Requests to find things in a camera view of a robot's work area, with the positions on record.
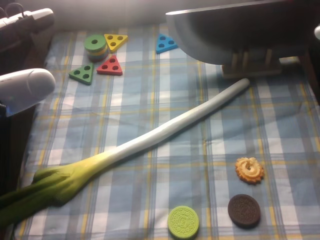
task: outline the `white leek stalk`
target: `white leek stalk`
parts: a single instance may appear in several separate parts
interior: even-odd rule
[[[103,169],[147,149],[208,115],[249,86],[242,79],[209,101],[113,150],[57,167],[38,170],[31,185],[0,197],[0,227],[17,223],[48,206],[62,206]]]

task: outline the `plaid tablecloth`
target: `plaid tablecloth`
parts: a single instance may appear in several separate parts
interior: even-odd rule
[[[164,26],[102,33],[129,36],[116,57],[122,76],[98,75],[91,86],[68,72],[89,63],[83,42],[93,32],[58,33],[47,57],[54,94],[39,107],[28,142],[22,185],[46,166],[73,163],[132,140],[212,98],[233,81],[220,66],[180,49],[157,55]],[[251,79],[251,88],[179,135],[130,159],[87,185],[63,207],[18,224],[15,239],[171,239],[170,210],[199,216],[197,239],[320,239],[320,109],[298,64],[283,74]],[[261,184],[239,180],[235,162],[255,157]],[[254,197],[258,227],[235,226],[228,202]]]

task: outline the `triangle with holes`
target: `triangle with holes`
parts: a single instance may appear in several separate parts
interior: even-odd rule
[[[127,35],[105,34],[105,40],[110,48],[111,53],[117,51],[123,44],[128,41]]]
[[[89,63],[88,65],[79,67],[69,72],[69,77],[82,84],[91,85],[93,71],[94,71],[94,64]]]
[[[107,61],[102,63],[97,69],[98,74],[121,76],[122,69],[116,55],[112,55]]]
[[[176,49],[177,47],[178,45],[176,44],[176,42],[173,40],[172,37],[166,36],[160,33],[156,41],[155,52],[157,54],[161,54],[166,51]]]

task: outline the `dark brown cookie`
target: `dark brown cookie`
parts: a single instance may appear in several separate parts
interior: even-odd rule
[[[250,229],[258,225],[261,217],[257,201],[246,194],[235,195],[228,204],[228,214],[232,222],[241,228]]]

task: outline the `wooden base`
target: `wooden base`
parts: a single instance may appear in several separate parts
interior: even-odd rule
[[[270,61],[269,65],[266,65],[265,62],[249,62],[246,67],[223,65],[222,72],[225,79],[235,79],[276,75],[282,72],[282,68],[279,59],[277,59]]]

